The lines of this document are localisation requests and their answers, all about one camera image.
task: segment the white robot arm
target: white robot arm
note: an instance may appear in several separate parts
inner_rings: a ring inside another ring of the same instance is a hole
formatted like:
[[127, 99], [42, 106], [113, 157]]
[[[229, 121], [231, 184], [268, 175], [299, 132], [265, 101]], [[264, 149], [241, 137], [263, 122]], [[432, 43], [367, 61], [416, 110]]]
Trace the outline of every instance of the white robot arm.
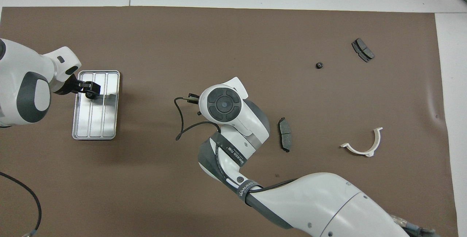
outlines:
[[336, 174], [315, 173], [264, 188], [242, 175], [240, 168], [270, 135], [267, 117], [247, 97], [237, 77], [199, 97], [201, 114], [222, 125], [200, 146], [198, 162], [209, 176], [285, 229], [314, 237], [408, 236], [378, 204]]
[[50, 93], [99, 94], [100, 86], [78, 81], [73, 74], [81, 63], [68, 48], [48, 54], [0, 39], [0, 127], [40, 121], [50, 106]]

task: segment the curved white plastic part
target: curved white plastic part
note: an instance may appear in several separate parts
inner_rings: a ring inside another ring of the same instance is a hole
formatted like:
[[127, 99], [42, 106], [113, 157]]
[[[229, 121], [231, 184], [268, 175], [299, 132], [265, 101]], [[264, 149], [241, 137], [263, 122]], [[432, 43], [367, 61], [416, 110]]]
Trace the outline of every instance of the curved white plastic part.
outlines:
[[377, 148], [379, 146], [379, 143], [381, 142], [381, 133], [380, 133], [381, 129], [382, 129], [382, 127], [378, 127], [377, 129], [373, 129], [373, 131], [375, 132], [375, 142], [373, 143], [373, 146], [371, 146], [370, 149], [368, 149], [365, 152], [356, 151], [354, 148], [352, 148], [352, 146], [349, 143], [344, 143], [340, 147], [347, 148], [348, 150], [350, 150], [351, 152], [354, 152], [355, 154], [360, 154], [360, 155], [365, 155], [367, 157], [372, 157], [373, 155], [375, 155], [375, 150], [377, 150]]

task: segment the brown work surface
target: brown work surface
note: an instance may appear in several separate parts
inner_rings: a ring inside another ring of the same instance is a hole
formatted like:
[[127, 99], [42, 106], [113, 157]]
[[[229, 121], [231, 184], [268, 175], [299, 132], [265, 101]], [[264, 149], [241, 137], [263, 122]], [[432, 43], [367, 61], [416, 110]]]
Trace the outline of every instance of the brown work surface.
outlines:
[[[307, 236], [270, 223], [200, 169], [198, 147], [212, 126], [175, 141], [173, 99], [235, 76], [272, 130], [242, 168], [247, 177], [268, 186], [333, 172], [390, 214], [457, 236], [433, 14], [3, 8], [0, 37], [40, 54], [68, 46], [80, 70], [122, 75], [111, 141], [72, 138], [72, 94], [53, 95], [42, 121], [0, 130], [0, 170], [42, 204], [39, 237]], [[352, 49], [358, 37], [376, 55], [368, 63]], [[186, 125], [204, 119], [180, 104]], [[281, 117], [292, 128], [290, 153], [279, 146]], [[376, 127], [384, 129], [374, 157], [340, 148], [368, 149]], [[31, 230], [32, 198], [3, 178], [0, 189], [0, 235]]]

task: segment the wire connector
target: wire connector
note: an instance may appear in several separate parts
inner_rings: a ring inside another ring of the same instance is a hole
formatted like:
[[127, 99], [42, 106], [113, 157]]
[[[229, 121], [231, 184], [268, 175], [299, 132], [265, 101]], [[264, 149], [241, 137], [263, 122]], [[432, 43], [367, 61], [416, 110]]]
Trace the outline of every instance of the wire connector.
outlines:
[[391, 214], [390, 214], [390, 216], [392, 217], [392, 220], [393, 220], [397, 225], [399, 225], [400, 227], [403, 227], [403, 228], [407, 227], [407, 220], [404, 220], [404, 219], [402, 219], [402, 218], [400, 218], [400, 217], [397, 217], [397, 216], [391, 215]]
[[36, 232], [37, 232], [37, 230], [32, 230], [32, 231], [26, 233], [25, 235], [23, 235], [22, 237], [31, 237], [31, 236], [35, 235]]
[[183, 100], [186, 100], [188, 103], [198, 104], [198, 101], [200, 100], [200, 96], [189, 93], [188, 97], [184, 97]]

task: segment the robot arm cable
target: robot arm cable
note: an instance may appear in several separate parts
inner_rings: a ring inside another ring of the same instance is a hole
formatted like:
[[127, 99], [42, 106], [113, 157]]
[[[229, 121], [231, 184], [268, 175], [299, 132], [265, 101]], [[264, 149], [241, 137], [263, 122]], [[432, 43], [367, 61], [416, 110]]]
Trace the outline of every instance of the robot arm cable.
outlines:
[[178, 140], [180, 139], [180, 137], [182, 137], [182, 134], [183, 134], [183, 133], [185, 133], [186, 131], [192, 129], [193, 127], [198, 126], [198, 125], [201, 125], [201, 124], [211, 124], [211, 125], [214, 125], [214, 126], [217, 128], [217, 132], [220, 133], [220, 127], [219, 127], [219, 125], [217, 125], [216, 123], [213, 123], [213, 122], [211, 122], [211, 121], [198, 122], [198, 123], [196, 123], [196, 124], [191, 125], [190, 127], [187, 127], [186, 129], [183, 129], [183, 127], [184, 127], [183, 114], [182, 114], [182, 110], [180, 109], [180, 107], [179, 107], [178, 104], [177, 104], [177, 100], [180, 100], [180, 99], [187, 100], [187, 99], [184, 98], [184, 97], [177, 97], [177, 98], [174, 99], [174, 104], [175, 104], [175, 106], [177, 107], [177, 110], [178, 110], [178, 112], [180, 113], [180, 119], [182, 120], [182, 128], [180, 129], [180, 133], [177, 135], [177, 137], [175, 138], [175, 140], [178, 141]]
[[42, 209], [40, 208], [39, 199], [37, 198], [35, 193], [28, 186], [26, 186], [24, 183], [22, 183], [18, 179], [15, 179], [14, 177], [11, 177], [10, 175], [7, 175], [7, 174], [5, 174], [3, 172], [0, 172], [0, 175], [3, 176], [3, 177], [6, 177], [7, 179], [10, 179], [11, 181], [13, 181], [16, 184], [20, 185], [21, 187], [25, 188], [32, 195], [32, 197], [34, 198], [35, 203], [37, 204], [37, 210], [39, 211], [39, 215], [38, 215], [38, 218], [37, 218], [37, 223], [35, 225], [35, 228], [34, 228], [34, 230], [32, 232], [30, 232], [29, 236], [35, 234], [35, 231], [37, 231], [37, 229], [39, 228], [40, 220], [42, 219]]
[[279, 183], [277, 183], [277, 184], [274, 184], [274, 185], [271, 185], [271, 186], [267, 186], [267, 187], [264, 187], [264, 188], [261, 188], [261, 189], [249, 190], [248, 193], [256, 193], [256, 192], [262, 192], [262, 191], [274, 189], [274, 188], [283, 186], [283, 185], [285, 185], [285, 184], [289, 184], [290, 182], [293, 182], [294, 180], [296, 180], [296, 179], [288, 179], [288, 180], [285, 180], [285, 181], [283, 181], [283, 182], [279, 182]]

